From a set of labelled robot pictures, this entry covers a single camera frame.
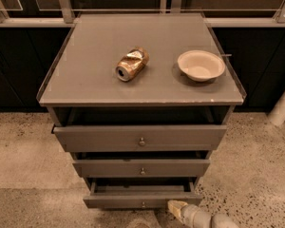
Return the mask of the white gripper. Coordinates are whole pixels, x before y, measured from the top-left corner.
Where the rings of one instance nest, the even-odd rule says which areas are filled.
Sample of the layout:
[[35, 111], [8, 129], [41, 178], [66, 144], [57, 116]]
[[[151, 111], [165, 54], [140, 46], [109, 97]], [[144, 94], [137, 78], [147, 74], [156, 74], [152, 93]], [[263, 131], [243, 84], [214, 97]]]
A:
[[196, 205], [187, 205], [187, 202], [171, 199], [167, 202], [168, 210], [179, 221], [189, 228], [239, 228], [231, 218], [224, 214], [211, 215]]

